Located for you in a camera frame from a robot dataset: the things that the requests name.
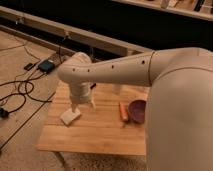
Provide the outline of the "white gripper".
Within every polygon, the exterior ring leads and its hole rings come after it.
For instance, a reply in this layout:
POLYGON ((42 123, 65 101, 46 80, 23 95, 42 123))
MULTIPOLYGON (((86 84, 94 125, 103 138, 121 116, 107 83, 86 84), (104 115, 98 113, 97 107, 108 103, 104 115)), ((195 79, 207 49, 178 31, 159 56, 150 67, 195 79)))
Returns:
POLYGON ((91 100, 91 89, 89 83, 70 84, 70 99, 72 112, 75 112, 78 104, 89 102, 89 106, 95 109, 95 102, 91 100))

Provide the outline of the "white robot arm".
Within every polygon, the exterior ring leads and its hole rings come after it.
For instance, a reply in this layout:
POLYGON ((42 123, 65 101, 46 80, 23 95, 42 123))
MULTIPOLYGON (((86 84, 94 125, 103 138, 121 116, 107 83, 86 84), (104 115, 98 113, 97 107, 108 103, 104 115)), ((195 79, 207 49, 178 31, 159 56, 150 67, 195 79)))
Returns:
POLYGON ((82 52, 58 69, 72 106, 90 83, 146 86, 147 171, 213 171, 213 52, 177 48, 94 63, 82 52))

